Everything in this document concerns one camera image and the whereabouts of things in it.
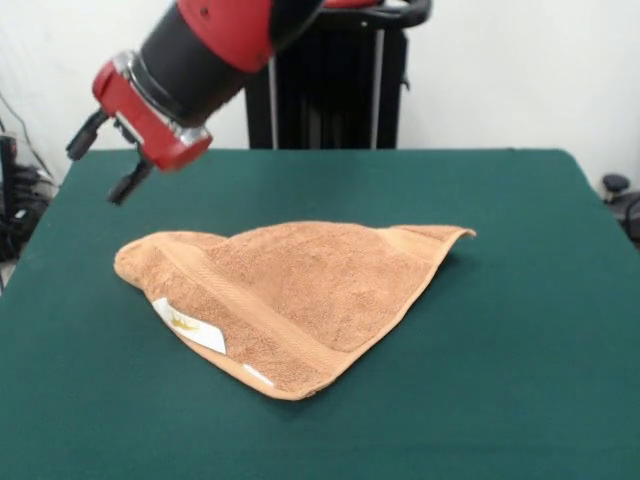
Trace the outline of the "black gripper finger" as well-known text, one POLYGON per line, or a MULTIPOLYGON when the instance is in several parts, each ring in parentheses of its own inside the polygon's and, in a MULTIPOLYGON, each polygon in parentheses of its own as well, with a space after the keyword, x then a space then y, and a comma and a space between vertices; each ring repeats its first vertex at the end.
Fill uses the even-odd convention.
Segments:
POLYGON ((153 166, 144 159, 140 159, 135 168, 121 178, 116 186, 109 192, 107 200, 114 205, 122 205, 129 196, 152 172, 153 166))
POLYGON ((92 113, 66 146, 67 157, 72 161, 81 160, 96 141, 98 130, 108 119, 109 115, 102 109, 92 113))

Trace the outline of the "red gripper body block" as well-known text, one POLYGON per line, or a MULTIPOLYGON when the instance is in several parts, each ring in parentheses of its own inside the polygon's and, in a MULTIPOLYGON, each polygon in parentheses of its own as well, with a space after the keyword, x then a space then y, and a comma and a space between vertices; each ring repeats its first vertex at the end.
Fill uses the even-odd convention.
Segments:
POLYGON ((162 171, 179 170, 206 152, 212 136, 204 126, 180 126, 143 97, 134 83, 135 58, 133 52, 120 52, 106 62, 93 81, 93 95, 133 136, 152 165, 162 171))

